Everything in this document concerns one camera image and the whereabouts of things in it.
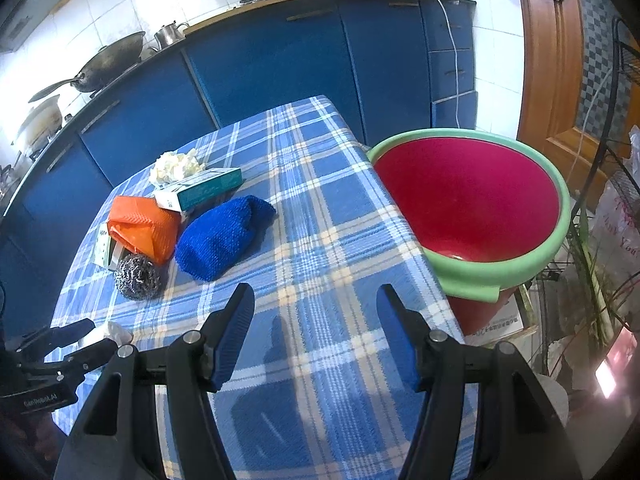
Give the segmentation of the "steel wool scrubber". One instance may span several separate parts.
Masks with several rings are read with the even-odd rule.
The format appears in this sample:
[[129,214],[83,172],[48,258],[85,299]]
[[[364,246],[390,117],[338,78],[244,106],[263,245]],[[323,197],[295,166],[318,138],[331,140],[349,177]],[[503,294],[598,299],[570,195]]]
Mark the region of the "steel wool scrubber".
[[142,254],[129,254],[114,272],[116,289],[130,300],[149,300],[160,292],[162,277],[153,261]]

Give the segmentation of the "orange mesh cloth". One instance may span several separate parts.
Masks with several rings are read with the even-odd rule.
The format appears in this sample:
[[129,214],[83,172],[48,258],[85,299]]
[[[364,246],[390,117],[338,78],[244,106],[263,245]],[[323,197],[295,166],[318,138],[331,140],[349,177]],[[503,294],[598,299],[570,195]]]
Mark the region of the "orange mesh cloth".
[[181,216],[157,206],[154,198],[116,196],[107,217],[107,231],[130,252],[145,255],[157,266],[174,253]]

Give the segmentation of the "blue knitted cloth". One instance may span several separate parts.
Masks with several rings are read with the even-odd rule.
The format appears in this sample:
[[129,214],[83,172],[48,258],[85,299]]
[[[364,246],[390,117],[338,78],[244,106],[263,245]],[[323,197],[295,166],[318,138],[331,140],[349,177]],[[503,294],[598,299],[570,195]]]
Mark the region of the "blue knitted cloth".
[[254,195],[232,198],[201,214],[182,232],[175,249],[178,268],[212,282],[238,263],[276,216],[276,208]]

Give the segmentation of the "white teal small carton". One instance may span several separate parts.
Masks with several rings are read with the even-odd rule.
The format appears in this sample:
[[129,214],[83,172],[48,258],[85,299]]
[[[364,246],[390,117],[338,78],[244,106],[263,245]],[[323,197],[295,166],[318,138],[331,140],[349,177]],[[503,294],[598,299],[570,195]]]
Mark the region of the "white teal small carton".
[[157,206],[187,212],[212,198],[234,190],[243,182],[240,168],[210,168],[154,191]]

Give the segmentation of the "white tissue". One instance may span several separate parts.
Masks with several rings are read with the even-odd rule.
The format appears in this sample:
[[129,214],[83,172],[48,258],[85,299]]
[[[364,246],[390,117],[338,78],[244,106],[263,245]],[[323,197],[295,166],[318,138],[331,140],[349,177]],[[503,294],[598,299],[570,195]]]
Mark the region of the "white tissue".
[[185,153],[165,152],[151,167],[149,182],[154,188],[162,188],[198,174],[204,169],[205,165],[196,158],[194,148]]

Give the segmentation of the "clear plastic bag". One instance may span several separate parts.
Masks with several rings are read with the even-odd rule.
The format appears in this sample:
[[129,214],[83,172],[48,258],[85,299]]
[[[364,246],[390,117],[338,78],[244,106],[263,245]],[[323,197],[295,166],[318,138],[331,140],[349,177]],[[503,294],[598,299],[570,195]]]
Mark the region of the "clear plastic bag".
[[130,344],[134,339],[130,330],[127,330],[119,323],[106,321],[100,325],[97,325],[91,332],[85,337],[82,337],[78,342],[80,348],[90,346],[90,344],[96,344],[102,339],[109,339],[117,344],[117,347],[121,347],[124,344]]

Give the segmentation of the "green white medicine box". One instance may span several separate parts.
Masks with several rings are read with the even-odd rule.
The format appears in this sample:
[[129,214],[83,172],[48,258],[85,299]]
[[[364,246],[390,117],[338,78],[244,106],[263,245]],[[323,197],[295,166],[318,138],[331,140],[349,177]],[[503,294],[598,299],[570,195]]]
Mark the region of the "green white medicine box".
[[102,269],[115,271],[126,253],[126,248],[111,237],[107,223],[101,223],[93,249],[93,262]]

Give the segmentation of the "blue kitchen base cabinets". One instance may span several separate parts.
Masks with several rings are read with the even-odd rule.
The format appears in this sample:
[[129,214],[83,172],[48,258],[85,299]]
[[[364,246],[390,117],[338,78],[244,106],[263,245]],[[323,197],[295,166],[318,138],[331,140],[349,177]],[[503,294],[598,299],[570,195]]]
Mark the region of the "blue kitchen base cabinets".
[[475,124],[470,0],[253,4],[190,32],[101,91],[30,167],[1,218],[1,321],[49,324],[111,190],[160,154],[264,110],[326,96],[367,146]]

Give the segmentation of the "green onions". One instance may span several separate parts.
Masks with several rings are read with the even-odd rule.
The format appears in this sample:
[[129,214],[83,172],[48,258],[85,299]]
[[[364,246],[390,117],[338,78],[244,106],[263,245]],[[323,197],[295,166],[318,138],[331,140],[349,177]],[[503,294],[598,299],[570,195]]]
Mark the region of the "green onions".
[[634,326],[639,272],[631,272],[626,278],[615,275],[612,257],[605,255],[591,236],[591,219],[586,206],[580,205],[570,220],[567,244],[585,299],[585,318],[578,332],[587,333],[589,351],[594,356],[604,356],[623,328],[639,333],[639,326]]

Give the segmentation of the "red basin with green rim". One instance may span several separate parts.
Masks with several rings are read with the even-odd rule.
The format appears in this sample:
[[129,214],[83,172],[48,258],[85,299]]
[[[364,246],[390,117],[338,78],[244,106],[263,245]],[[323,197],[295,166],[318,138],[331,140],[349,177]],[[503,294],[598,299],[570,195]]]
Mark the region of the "red basin with green rim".
[[368,159],[465,335],[484,328],[565,240],[565,180],[520,141],[470,129],[412,130],[376,144]]

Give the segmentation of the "white plastic shopping bag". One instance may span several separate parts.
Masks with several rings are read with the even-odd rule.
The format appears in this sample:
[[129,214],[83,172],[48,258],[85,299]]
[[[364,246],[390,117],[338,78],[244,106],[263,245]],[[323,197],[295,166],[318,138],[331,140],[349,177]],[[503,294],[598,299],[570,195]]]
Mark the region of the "white plastic shopping bag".
[[630,159],[606,182],[591,230],[597,265],[620,312],[639,316],[639,128],[629,133]]

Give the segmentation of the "white cooking pot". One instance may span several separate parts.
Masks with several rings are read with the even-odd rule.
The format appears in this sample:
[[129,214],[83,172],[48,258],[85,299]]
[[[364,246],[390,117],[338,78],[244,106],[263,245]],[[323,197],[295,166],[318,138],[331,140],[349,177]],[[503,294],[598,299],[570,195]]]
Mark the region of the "white cooking pot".
[[56,94],[32,109],[18,130],[13,144],[21,154],[34,157],[61,128],[62,114]]

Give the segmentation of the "blue plaid tablecloth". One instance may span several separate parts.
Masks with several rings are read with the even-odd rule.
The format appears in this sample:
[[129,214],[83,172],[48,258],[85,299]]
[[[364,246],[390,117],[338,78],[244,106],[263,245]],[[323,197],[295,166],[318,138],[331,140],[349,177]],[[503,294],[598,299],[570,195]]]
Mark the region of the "blue plaid tablecloth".
[[125,299],[96,266],[88,229],[53,324],[113,321],[140,349],[170,344],[221,308],[241,282],[255,314],[233,375],[210,402],[241,479],[393,479],[423,398],[401,381],[375,307],[383,284],[433,327],[460,328],[408,223],[336,107],[313,96],[188,145],[242,172],[241,195],[270,203],[265,233],[221,278],[175,266],[152,301]]

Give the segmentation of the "black wok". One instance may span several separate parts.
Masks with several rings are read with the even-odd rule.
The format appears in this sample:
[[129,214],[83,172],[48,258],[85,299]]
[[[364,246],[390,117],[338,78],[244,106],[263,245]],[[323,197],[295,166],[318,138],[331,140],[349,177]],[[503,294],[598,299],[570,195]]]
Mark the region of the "black wok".
[[101,90],[139,62],[144,36],[145,32],[139,30],[101,48],[75,76],[38,91],[29,99],[29,103],[40,101],[64,84],[70,84],[81,93]]

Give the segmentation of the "wooden door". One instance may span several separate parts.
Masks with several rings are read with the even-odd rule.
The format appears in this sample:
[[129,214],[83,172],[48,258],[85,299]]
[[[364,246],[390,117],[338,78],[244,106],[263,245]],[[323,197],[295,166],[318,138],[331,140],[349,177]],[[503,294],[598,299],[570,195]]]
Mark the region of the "wooden door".
[[518,140],[550,159],[574,196],[597,205],[613,156],[593,170],[602,133],[618,157],[629,155],[628,131],[639,121],[639,86],[611,86],[612,23],[632,46],[627,0],[521,0],[524,89]]

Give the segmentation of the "steel kettle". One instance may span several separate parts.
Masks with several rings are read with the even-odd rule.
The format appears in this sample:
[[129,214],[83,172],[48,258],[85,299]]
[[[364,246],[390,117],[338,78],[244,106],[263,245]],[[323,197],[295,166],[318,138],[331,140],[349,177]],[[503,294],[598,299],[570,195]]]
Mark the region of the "steel kettle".
[[171,22],[167,25],[163,25],[155,34],[154,38],[160,47],[160,50],[164,50],[179,41],[186,38],[184,30],[189,26],[188,23]]

